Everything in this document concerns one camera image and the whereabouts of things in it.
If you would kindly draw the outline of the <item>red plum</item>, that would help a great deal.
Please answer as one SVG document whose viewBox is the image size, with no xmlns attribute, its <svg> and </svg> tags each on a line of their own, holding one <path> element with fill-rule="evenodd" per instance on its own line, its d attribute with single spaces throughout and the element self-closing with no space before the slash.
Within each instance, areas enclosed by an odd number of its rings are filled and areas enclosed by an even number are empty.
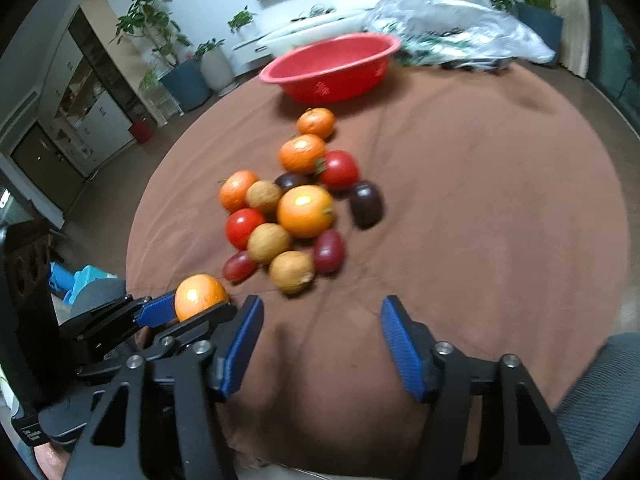
<svg viewBox="0 0 640 480">
<path fill-rule="evenodd" d="M 346 247 L 336 229 L 324 231 L 314 242 L 314 267 L 320 274 L 333 274 L 341 269 Z"/>
<path fill-rule="evenodd" d="M 258 263 L 250 258 L 246 250 L 237 252 L 222 266 L 222 276 L 231 283 L 239 283 L 249 278 L 258 268 Z"/>
</svg>

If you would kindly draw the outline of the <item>tan round fruit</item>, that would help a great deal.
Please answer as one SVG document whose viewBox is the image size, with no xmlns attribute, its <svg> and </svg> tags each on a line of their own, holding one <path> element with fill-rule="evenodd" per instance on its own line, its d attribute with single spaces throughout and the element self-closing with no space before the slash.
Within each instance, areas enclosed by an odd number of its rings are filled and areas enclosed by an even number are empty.
<svg viewBox="0 0 640 480">
<path fill-rule="evenodd" d="M 277 255 L 269 266 L 269 278 L 280 292 L 295 295 L 304 290 L 313 280 L 314 260 L 306 252 L 291 250 Z"/>
<path fill-rule="evenodd" d="M 276 211 L 281 196 L 282 188 L 277 183 L 258 180 L 247 189 L 245 203 L 262 214 L 272 214 Z"/>
<path fill-rule="evenodd" d="M 263 223 L 250 233 L 248 256 L 259 264 L 268 264 L 292 245 L 292 237 L 277 223 Z"/>
</svg>

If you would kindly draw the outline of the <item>red tomato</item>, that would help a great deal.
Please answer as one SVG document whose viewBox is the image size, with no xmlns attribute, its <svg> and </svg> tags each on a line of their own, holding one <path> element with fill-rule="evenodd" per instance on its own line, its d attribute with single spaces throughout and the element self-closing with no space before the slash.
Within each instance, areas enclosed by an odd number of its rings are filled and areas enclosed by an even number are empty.
<svg viewBox="0 0 640 480">
<path fill-rule="evenodd" d="M 329 151 L 316 165 L 319 181 L 330 192 L 349 191 L 359 180 L 360 172 L 356 160 L 345 151 Z"/>
<path fill-rule="evenodd" d="M 245 250 L 250 234 L 264 222 L 265 217 L 261 212 L 253 208 L 241 208 L 230 214 L 224 234 L 235 249 Z"/>
</svg>

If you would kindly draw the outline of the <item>dark purple plum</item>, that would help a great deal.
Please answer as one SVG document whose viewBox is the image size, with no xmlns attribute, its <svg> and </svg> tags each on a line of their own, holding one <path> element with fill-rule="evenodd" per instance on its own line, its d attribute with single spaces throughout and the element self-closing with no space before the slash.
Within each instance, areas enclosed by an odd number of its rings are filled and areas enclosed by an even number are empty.
<svg viewBox="0 0 640 480">
<path fill-rule="evenodd" d="M 357 182 L 348 194 L 349 209 L 356 226 L 367 229 L 384 216 L 384 200 L 378 186 L 371 181 Z"/>
</svg>

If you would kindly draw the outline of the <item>large orange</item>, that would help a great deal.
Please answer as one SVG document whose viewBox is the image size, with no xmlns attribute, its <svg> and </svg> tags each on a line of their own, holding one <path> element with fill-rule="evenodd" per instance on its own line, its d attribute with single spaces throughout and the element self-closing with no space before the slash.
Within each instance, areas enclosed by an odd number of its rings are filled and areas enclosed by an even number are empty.
<svg viewBox="0 0 640 480">
<path fill-rule="evenodd" d="M 281 166 L 293 174 L 314 174 L 326 154 L 326 142 L 314 134 L 302 134 L 285 142 L 279 150 Z"/>
<path fill-rule="evenodd" d="M 278 203 L 277 222 L 295 238 L 314 238 L 334 223 L 333 198 L 317 185 L 291 188 Z"/>
</svg>

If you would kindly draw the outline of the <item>small orange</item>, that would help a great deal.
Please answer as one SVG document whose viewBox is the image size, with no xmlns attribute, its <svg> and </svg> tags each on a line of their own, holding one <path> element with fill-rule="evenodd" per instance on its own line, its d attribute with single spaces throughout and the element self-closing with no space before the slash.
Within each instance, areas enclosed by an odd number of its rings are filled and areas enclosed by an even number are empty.
<svg viewBox="0 0 640 480">
<path fill-rule="evenodd" d="M 326 140 L 334 133 L 335 115 L 325 107 L 315 107 L 306 110 L 296 122 L 299 134 L 312 134 Z"/>
</svg>

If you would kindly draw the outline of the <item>blue plastic stool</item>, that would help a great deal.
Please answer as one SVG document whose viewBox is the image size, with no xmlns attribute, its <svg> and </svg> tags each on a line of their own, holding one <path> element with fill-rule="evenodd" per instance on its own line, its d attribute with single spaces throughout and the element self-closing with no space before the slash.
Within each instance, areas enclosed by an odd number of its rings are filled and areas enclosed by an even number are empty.
<svg viewBox="0 0 640 480">
<path fill-rule="evenodd" d="M 85 266 L 72 273 L 57 262 L 50 263 L 50 278 L 48 281 L 52 292 L 63 295 L 64 304 L 71 306 L 79 293 L 90 283 L 102 278 L 117 278 L 116 274 L 103 271 L 95 266 Z"/>
</svg>

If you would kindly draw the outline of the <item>brown tablecloth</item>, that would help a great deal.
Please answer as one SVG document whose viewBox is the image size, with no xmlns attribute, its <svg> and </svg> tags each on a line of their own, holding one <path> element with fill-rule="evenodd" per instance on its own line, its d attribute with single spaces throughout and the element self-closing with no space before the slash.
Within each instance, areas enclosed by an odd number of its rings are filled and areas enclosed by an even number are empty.
<svg viewBox="0 0 640 480">
<path fill-rule="evenodd" d="M 259 270 L 265 324 L 218 410 L 232 450 L 332 474 L 398 476 L 426 419 L 381 330 L 383 299 L 464 353 L 517 354 L 558 405 L 611 333 L 626 284 L 627 211 L 597 133 L 518 65 L 498 74 L 396 67 L 335 105 L 332 148 L 381 190 L 373 228 L 336 203 L 342 270 L 295 298 Z"/>
</svg>

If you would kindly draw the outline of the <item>red bin on floor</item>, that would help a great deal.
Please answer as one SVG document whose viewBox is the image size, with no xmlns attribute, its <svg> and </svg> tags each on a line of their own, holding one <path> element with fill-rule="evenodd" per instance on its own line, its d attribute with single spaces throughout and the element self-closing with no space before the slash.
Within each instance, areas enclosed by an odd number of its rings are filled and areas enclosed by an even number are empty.
<svg viewBox="0 0 640 480">
<path fill-rule="evenodd" d="M 135 119 L 128 131 L 137 144 L 145 144 L 154 136 L 153 128 L 144 119 Z"/>
</svg>

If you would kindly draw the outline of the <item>plant white pot left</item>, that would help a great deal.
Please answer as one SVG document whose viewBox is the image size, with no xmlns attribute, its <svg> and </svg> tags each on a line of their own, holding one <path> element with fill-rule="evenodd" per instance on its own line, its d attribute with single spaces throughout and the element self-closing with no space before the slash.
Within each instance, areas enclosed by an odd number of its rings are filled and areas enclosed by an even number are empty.
<svg viewBox="0 0 640 480">
<path fill-rule="evenodd" d="M 225 96 L 239 84 L 236 81 L 232 65 L 222 50 L 224 40 L 212 38 L 199 44 L 194 53 L 194 60 L 206 84 L 217 96 Z"/>
</svg>

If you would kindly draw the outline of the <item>white tv cabinet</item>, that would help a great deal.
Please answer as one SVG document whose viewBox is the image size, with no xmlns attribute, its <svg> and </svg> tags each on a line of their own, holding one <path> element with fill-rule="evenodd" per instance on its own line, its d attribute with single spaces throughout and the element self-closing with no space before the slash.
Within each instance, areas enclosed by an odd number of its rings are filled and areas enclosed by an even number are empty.
<svg viewBox="0 0 640 480">
<path fill-rule="evenodd" d="M 260 37 L 245 40 L 232 48 L 231 63 L 236 76 L 260 70 L 272 61 L 271 52 L 260 40 Z"/>
</svg>

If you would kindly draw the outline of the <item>white plastic basin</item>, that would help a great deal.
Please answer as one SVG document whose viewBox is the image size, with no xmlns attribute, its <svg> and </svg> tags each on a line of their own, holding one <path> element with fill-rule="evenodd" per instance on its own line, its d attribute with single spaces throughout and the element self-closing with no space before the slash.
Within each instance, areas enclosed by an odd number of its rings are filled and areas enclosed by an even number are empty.
<svg viewBox="0 0 640 480">
<path fill-rule="evenodd" d="M 277 58 L 307 44 L 360 32 L 366 14 L 366 10 L 355 9 L 304 18 L 263 36 L 258 46 Z"/>
</svg>

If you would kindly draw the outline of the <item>tall plant blue pot left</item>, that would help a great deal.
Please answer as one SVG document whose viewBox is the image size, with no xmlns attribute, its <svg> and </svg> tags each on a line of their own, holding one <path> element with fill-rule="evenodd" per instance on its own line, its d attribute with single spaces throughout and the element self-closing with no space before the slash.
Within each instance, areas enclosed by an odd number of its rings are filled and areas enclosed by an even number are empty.
<svg viewBox="0 0 640 480">
<path fill-rule="evenodd" d="M 204 81 L 192 55 L 192 41 L 172 17 L 172 0 L 130 0 L 127 11 L 116 18 L 114 40 L 125 37 L 142 43 L 157 62 L 158 82 L 183 112 L 205 104 L 212 90 Z"/>
</svg>

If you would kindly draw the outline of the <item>small plant on cabinet left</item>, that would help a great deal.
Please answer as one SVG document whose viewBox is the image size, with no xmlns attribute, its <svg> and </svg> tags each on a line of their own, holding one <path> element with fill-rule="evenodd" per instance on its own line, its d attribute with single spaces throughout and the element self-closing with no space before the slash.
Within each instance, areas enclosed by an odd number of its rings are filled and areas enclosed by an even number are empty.
<svg viewBox="0 0 640 480">
<path fill-rule="evenodd" d="M 244 6 L 237 14 L 234 14 L 228 21 L 228 26 L 232 35 L 238 36 L 241 40 L 251 40 L 258 36 L 259 30 L 255 22 L 256 13 L 250 12 L 248 6 Z"/>
</svg>

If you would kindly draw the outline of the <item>clear plastic bag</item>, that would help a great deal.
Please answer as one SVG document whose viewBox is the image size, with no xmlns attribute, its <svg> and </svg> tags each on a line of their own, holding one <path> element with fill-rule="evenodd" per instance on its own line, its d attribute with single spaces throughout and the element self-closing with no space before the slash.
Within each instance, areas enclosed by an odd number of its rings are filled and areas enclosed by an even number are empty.
<svg viewBox="0 0 640 480">
<path fill-rule="evenodd" d="M 502 70 L 514 60 L 549 64 L 555 52 L 514 15 L 463 0 L 381 0 L 363 19 L 366 32 L 400 41 L 405 66 Z"/>
</svg>

